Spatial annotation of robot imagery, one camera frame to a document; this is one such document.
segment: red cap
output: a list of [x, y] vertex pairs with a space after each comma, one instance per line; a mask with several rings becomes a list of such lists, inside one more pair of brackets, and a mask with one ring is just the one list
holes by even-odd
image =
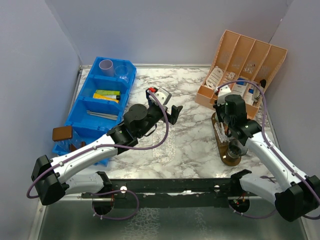
[[148, 90], [149, 90], [150, 92], [152, 92], [152, 93], [155, 93], [155, 92], [156, 92], [156, 90], [155, 90], [153, 87], [149, 87]]

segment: plastic cup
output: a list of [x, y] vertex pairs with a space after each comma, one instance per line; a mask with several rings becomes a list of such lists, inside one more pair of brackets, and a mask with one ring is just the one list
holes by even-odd
[[114, 70], [114, 74], [117, 78], [123, 79], [126, 82], [129, 81], [128, 79], [129, 69], [125, 65], [117, 66]]
[[115, 75], [114, 63], [109, 59], [102, 60], [99, 63], [99, 68], [103, 74], [108, 77], [113, 77]]

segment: white wall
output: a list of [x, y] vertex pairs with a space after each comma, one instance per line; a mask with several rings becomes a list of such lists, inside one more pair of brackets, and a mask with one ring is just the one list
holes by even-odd
[[[288, 54], [267, 103], [281, 150], [309, 176], [320, 178], [319, 10], [319, 0], [295, 0], [276, 30], [271, 43]], [[312, 239], [320, 239], [320, 221], [312, 224], [318, 232]]]
[[66, 118], [79, 58], [43, 0], [0, 2], [0, 239], [26, 240], [36, 159]]
[[225, 29], [265, 42], [292, 0], [46, 0], [84, 64], [211, 64]]

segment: blue tray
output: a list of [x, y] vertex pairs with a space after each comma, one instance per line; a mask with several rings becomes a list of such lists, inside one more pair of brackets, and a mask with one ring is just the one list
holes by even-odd
[[[109, 59], [113, 62], [114, 69], [120, 65], [126, 66], [128, 69], [128, 82], [121, 78], [105, 76], [99, 68], [99, 63], [105, 59]], [[73, 129], [86, 144], [90, 144], [100, 138], [103, 134], [106, 134], [110, 129], [122, 121], [122, 116], [129, 100], [136, 73], [137, 69], [130, 61], [97, 57], [75, 100], [72, 110], [67, 117], [65, 126], [73, 126]], [[121, 97], [119, 103], [93, 98], [96, 90], [120, 91]], [[113, 114], [118, 117], [116, 120], [110, 120], [92, 116], [87, 114], [87, 110], [91, 112]], [[63, 151], [57, 144], [54, 145], [52, 152], [59, 156], [68, 153]], [[108, 159], [100, 161], [99, 164], [106, 166], [108, 164]]]

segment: yellow marker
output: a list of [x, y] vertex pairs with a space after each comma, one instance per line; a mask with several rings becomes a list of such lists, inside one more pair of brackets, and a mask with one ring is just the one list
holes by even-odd
[[117, 104], [119, 103], [119, 100], [117, 100], [117, 99], [113, 99], [113, 98], [110, 98], [110, 97], [102, 96], [102, 95], [97, 94], [97, 93], [93, 94], [93, 98], [94, 99], [103, 99], [103, 100], [108, 100], [108, 101], [114, 101]]

